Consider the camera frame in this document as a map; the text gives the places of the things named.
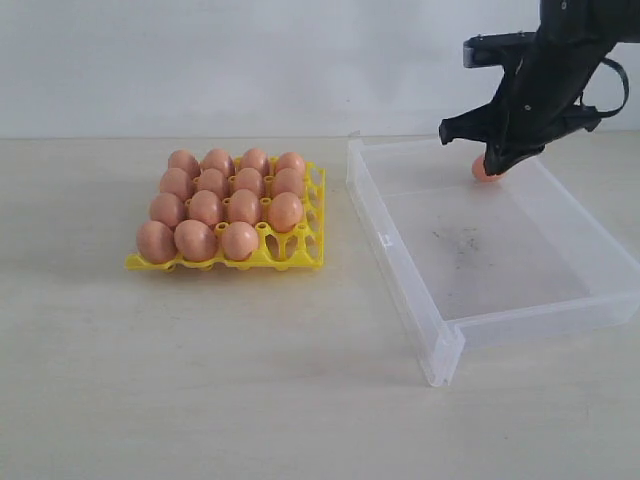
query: yellow egg tray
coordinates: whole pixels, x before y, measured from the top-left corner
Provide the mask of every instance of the yellow egg tray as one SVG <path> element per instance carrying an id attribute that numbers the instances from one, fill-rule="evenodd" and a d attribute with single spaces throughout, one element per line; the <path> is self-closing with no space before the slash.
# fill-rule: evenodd
<path id="1" fill-rule="evenodd" d="M 277 157 L 269 159 L 270 173 L 273 174 Z M 265 177 L 267 195 L 270 194 L 273 176 Z M 324 168 L 318 168 L 313 162 L 307 162 L 307 171 L 304 178 L 305 193 L 302 198 L 304 216 L 302 221 L 293 230 L 287 233 L 274 231 L 266 222 L 267 212 L 271 205 L 271 198 L 265 197 L 260 200 L 262 204 L 262 220 L 256 224 L 256 231 L 260 237 L 260 246 L 253 252 L 251 257 L 242 262 L 237 262 L 225 258 L 220 247 L 220 237 L 222 232 L 229 225 L 226 222 L 219 223 L 213 228 L 218 239 L 218 251 L 210 260 L 205 262 L 190 262 L 178 255 L 166 263 L 153 264 L 147 262 L 139 253 L 132 253 L 125 260 L 125 268 L 128 270 L 164 270 L 173 271 L 178 265 L 187 268 L 198 268 L 203 271 L 211 270 L 216 263 L 222 263 L 227 267 L 239 270 L 248 270 L 255 267 L 271 267 L 279 271 L 288 270 L 295 267 L 306 267 L 318 269 L 324 264 L 324 215 L 325 215 L 325 188 L 326 172 Z M 226 207 L 229 199 L 222 202 Z"/>

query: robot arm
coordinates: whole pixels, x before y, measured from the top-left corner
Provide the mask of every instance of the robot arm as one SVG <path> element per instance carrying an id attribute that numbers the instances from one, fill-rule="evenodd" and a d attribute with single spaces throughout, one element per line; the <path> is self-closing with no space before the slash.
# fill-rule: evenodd
<path id="1" fill-rule="evenodd" d="M 487 175 L 502 174 L 578 130 L 593 131 L 628 100 L 627 74 L 606 56 L 617 43 L 640 42 L 640 0 L 541 0 L 540 17 L 535 33 L 478 36 L 464 44 L 467 68 L 501 65 L 504 76 L 490 103 L 443 120 L 440 139 L 485 143 Z M 601 63 L 624 87 L 622 106 L 609 112 L 582 102 Z"/>

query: clear plastic container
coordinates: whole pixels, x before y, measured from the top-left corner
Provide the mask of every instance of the clear plastic container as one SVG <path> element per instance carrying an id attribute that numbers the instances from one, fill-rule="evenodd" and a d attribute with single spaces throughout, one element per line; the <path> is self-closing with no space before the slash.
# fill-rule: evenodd
<path id="1" fill-rule="evenodd" d="M 629 321 L 640 265 L 537 159 L 498 183 L 478 144 L 349 144 L 347 185 L 428 382 L 465 348 Z"/>

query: table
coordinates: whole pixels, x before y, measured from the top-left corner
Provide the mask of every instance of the table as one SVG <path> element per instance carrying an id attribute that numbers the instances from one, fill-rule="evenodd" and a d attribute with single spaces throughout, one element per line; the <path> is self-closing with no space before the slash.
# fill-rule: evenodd
<path id="1" fill-rule="evenodd" d="M 636 478 L 640 322 L 471 351 L 427 387 L 345 190 L 346 142 L 0 141 L 4 478 Z M 321 271 L 123 268 L 168 153 L 213 146 L 327 168 Z M 600 133 L 544 156 L 636 258 L 638 152 L 640 135 Z"/>

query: egg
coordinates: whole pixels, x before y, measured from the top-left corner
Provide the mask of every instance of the egg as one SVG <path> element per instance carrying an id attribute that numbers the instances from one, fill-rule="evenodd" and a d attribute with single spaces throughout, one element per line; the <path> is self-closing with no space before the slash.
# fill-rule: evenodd
<path id="1" fill-rule="evenodd" d="M 504 174 L 503 175 L 487 175 L 487 172 L 484 169 L 484 155 L 480 155 L 478 158 L 475 159 L 475 161 L 473 162 L 473 165 L 471 166 L 471 173 L 473 173 L 473 176 L 475 177 L 476 180 L 482 183 L 497 182 L 504 176 Z"/>
<path id="2" fill-rule="evenodd" d="M 178 253 L 173 232 L 156 220 L 149 220 L 138 229 L 136 246 L 140 255 L 153 264 L 167 263 Z"/>
<path id="3" fill-rule="evenodd" d="M 195 190 L 191 177 L 181 168 L 170 168 L 160 179 L 160 193 L 173 193 L 181 201 L 186 202 Z"/>
<path id="4" fill-rule="evenodd" d="M 220 170 L 224 174 L 225 178 L 229 178 L 235 172 L 235 166 L 233 165 L 231 155 L 229 155 L 229 152 L 221 148 L 214 148 L 213 150 L 210 150 L 202 159 L 202 162 L 200 162 L 200 167 L 202 170 L 208 170 L 210 168 Z"/>
<path id="5" fill-rule="evenodd" d="M 240 170 L 233 181 L 233 190 L 238 191 L 242 189 L 251 190 L 258 198 L 264 196 L 264 179 L 260 172 L 255 168 L 243 168 Z"/>
<path id="6" fill-rule="evenodd" d="M 215 168 L 210 168 L 202 172 L 198 178 L 198 191 L 209 190 L 215 193 L 218 198 L 229 196 L 229 182 L 224 174 Z"/>
<path id="7" fill-rule="evenodd" d="M 149 218 L 162 222 L 169 228 L 176 228 L 187 218 L 187 209 L 173 193 L 160 193 L 149 206 Z"/>
<path id="8" fill-rule="evenodd" d="M 304 196 L 304 180 L 300 173 L 293 168 L 283 168 L 271 183 L 271 196 L 277 197 L 283 192 L 295 193 L 299 198 Z"/>
<path id="9" fill-rule="evenodd" d="M 194 179 L 200 175 L 200 164 L 189 150 L 176 150 L 169 156 L 169 168 L 180 168 Z"/>
<path id="10" fill-rule="evenodd" d="M 197 220 L 185 220 L 178 225 L 174 239 L 182 256 L 190 262 L 210 260 L 218 249 L 215 234 L 204 223 Z"/>
<path id="11" fill-rule="evenodd" d="M 295 193 L 284 192 L 271 202 L 267 212 L 267 221 L 278 233 L 293 230 L 304 216 L 302 202 Z"/>
<path id="12" fill-rule="evenodd" d="M 242 189 L 231 195 L 227 207 L 229 223 L 246 222 L 255 226 L 262 217 L 262 206 L 258 196 L 251 190 Z"/>
<path id="13" fill-rule="evenodd" d="M 189 218 L 212 227 L 224 219 L 224 207 L 220 198 L 209 190 L 197 192 L 189 202 Z"/>
<path id="14" fill-rule="evenodd" d="M 234 222 L 222 232 L 222 250 L 229 260 L 247 260 L 260 246 L 256 229 L 246 222 Z"/>
<path id="15" fill-rule="evenodd" d="M 238 171 L 243 168 L 255 168 L 263 177 L 269 175 L 269 157 L 259 148 L 247 150 L 240 159 Z"/>
<path id="16" fill-rule="evenodd" d="M 296 152 L 283 153 L 278 157 L 278 160 L 276 161 L 276 174 L 285 168 L 293 168 L 302 178 L 304 178 L 304 175 L 307 172 L 307 164 L 305 163 L 304 158 Z"/>

